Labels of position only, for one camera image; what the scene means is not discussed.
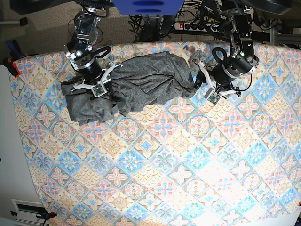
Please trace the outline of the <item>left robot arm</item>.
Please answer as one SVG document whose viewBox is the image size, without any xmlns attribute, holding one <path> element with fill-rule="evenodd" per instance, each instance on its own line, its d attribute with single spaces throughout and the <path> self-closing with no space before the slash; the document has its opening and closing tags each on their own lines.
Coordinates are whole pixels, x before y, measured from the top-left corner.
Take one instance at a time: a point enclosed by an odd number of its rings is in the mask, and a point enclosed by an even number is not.
<svg viewBox="0 0 301 226">
<path fill-rule="evenodd" d="M 208 65 L 202 60 L 196 63 L 199 72 L 195 86 L 199 88 L 207 83 L 205 99 L 213 104 L 222 97 L 227 99 L 231 94 L 241 96 L 242 92 L 247 91 L 259 63 L 251 37 L 251 16 L 239 8 L 219 11 L 219 16 L 226 17 L 224 22 L 220 22 L 219 30 L 230 44 L 230 55 L 223 48 L 215 47 L 212 49 L 215 65 Z"/>
</svg>

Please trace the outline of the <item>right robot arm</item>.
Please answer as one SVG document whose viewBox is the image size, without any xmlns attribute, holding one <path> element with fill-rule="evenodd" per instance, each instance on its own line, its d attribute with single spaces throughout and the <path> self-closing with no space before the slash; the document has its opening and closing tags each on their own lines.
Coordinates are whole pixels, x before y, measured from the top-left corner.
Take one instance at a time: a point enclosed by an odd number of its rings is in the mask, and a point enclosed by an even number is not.
<svg viewBox="0 0 301 226">
<path fill-rule="evenodd" d="M 91 91 L 98 98 L 110 92 L 111 72 L 122 64 L 109 63 L 109 68 L 101 67 L 98 59 L 104 58 L 111 51 L 109 46 L 97 48 L 97 24 L 109 15 L 113 3 L 109 0 L 77 0 L 82 10 L 73 22 L 75 32 L 70 42 L 64 46 L 64 52 L 75 72 L 79 76 L 71 82 L 72 92 L 77 89 Z"/>
</svg>

